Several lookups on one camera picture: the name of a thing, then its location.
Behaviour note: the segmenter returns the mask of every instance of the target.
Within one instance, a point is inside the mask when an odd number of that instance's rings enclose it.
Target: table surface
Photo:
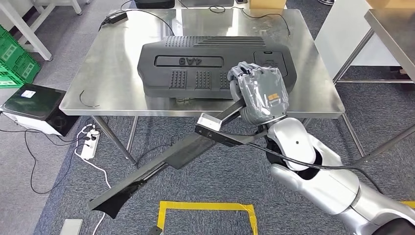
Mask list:
[[[245,10],[253,16],[280,13],[251,20],[238,9],[214,14],[207,9],[152,10],[172,26],[176,36],[266,36],[289,47],[297,70],[297,82],[289,94],[288,116],[338,118],[344,113],[340,97],[330,80],[311,34],[298,10]],[[170,31],[157,18],[128,12],[128,20],[102,27],[84,63],[72,81],[60,109],[67,115],[84,116],[176,116],[214,114],[231,106],[222,99],[176,99],[148,97],[137,72],[141,47],[157,42]]]
[[[365,19],[415,82],[415,9],[371,9]]]

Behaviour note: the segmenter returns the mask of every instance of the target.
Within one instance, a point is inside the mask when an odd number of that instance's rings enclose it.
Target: yellow tape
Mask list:
[[[258,227],[254,206],[252,204],[243,205],[239,203],[211,203],[211,202],[169,202],[160,201],[159,219],[157,227],[164,229],[166,210],[211,210],[211,211],[246,211],[249,216],[253,235],[258,235]]]
[[[401,203],[415,209],[415,201],[401,201]]]

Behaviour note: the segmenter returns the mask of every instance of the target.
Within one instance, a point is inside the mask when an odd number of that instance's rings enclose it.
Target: gray carpet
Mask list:
[[[90,5],[85,5],[84,0],[79,0],[82,16],[75,14],[70,6],[56,7],[36,31],[54,60],[45,62],[39,54],[33,54],[42,65],[34,84],[67,90],[97,35],[102,19],[123,2],[92,0]],[[0,103],[15,91],[0,89]],[[6,117],[0,117],[0,129],[22,130]],[[74,133],[70,132],[67,140],[71,140]],[[31,235],[48,195],[37,195],[30,190],[33,160],[24,145],[23,134],[0,132],[0,140],[0,234]],[[28,142],[39,159],[34,183],[38,190],[48,190],[55,181],[68,147],[54,146],[38,134],[29,134]]]
[[[96,26],[121,2],[92,0],[91,5],[82,5],[82,17],[72,14],[67,7],[57,8],[38,30],[39,37],[55,55],[55,60],[43,64],[35,84],[66,90],[95,38]],[[313,37],[329,10],[314,0],[288,0],[287,6],[301,10]],[[386,68],[366,67],[353,67],[346,77],[392,78]],[[413,106],[413,91],[403,91],[398,85],[364,84],[339,84],[338,90],[366,151],[374,149],[414,121],[414,112],[410,108]],[[5,100],[7,96],[7,92],[0,91],[0,99]],[[131,122],[131,118],[121,117],[110,120],[124,143],[128,140]],[[161,143],[176,141],[190,132],[193,124],[193,118],[141,118],[133,156]],[[166,134],[162,126],[172,134]],[[16,128],[3,119],[0,127]],[[249,133],[253,129],[243,123],[231,123],[228,130]],[[342,121],[314,120],[308,130],[338,152],[345,163],[357,159],[357,150]],[[0,231],[6,235],[31,234],[47,196],[29,191],[32,162],[22,145],[21,135],[0,133],[0,138]],[[47,189],[53,184],[66,148],[52,148],[42,139],[33,138],[31,141],[37,154],[47,156],[35,172],[38,176],[35,185]],[[386,194],[397,200],[415,200],[412,183],[415,170],[411,166],[414,141],[415,136],[404,139],[364,167]],[[72,150],[65,157],[58,179],[69,165]],[[160,151],[151,152],[141,164]],[[108,171],[111,185],[134,170],[104,136],[92,162]],[[160,200],[252,203],[260,234],[348,234],[336,218],[323,214],[303,197],[273,180],[267,167],[263,153],[248,147],[229,149],[218,145],[186,168],[179,171],[169,168],[149,182],[123,207],[117,219],[106,217],[97,234],[146,234],[157,222]],[[64,182],[63,187],[47,199],[34,234],[58,235],[65,218],[84,219],[81,234],[92,234],[102,213],[89,211],[87,201],[107,190],[103,174],[74,158],[70,175]],[[168,211],[165,229],[167,234],[251,234],[247,215],[235,211]]]

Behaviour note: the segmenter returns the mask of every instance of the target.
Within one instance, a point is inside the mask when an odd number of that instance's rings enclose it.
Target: power strip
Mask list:
[[[87,133],[87,137],[90,139],[85,141],[84,147],[82,148],[81,158],[89,160],[95,157],[96,148],[98,146],[99,132],[95,129],[90,130]]]

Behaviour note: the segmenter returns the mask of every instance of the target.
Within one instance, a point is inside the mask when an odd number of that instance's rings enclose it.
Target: green plastic basket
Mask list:
[[[0,25],[0,88],[32,83],[40,65]]]
[[[20,88],[24,82],[9,71],[0,72],[0,88]]]

